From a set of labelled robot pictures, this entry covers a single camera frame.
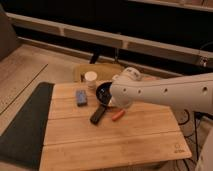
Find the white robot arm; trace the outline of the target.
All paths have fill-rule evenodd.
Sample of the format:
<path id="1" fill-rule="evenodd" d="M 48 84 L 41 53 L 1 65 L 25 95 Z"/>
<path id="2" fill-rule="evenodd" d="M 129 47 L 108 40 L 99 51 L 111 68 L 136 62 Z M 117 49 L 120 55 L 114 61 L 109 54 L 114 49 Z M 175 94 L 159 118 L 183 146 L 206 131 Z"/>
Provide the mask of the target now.
<path id="1" fill-rule="evenodd" d="M 143 82 L 140 72 L 128 67 L 113 78 L 110 93 L 120 108 L 143 101 L 213 117 L 213 73 Z"/>

